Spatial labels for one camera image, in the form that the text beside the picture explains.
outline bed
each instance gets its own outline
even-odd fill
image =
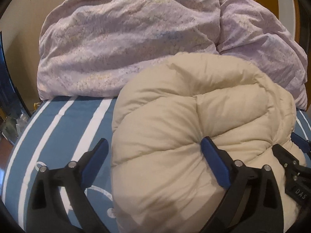
[[[309,42],[302,41],[301,45],[304,44],[307,52]],[[116,98],[56,97],[44,102],[33,114],[12,151],[1,188],[5,206],[22,228],[25,228],[30,190],[39,167],[64,167],[69,161],[78,160],[84,152],[92,150],[101,138],[107,139],[111,145],[115,102]],[[309,140],[310,125],[306,112],[297,109],[294,132]],[[110,158],[109,152],[86,195],[102,222],[112,233],[117,233],[111,195]],[[79,226],[64,189],[61,189],[61,196],[71,223]]]

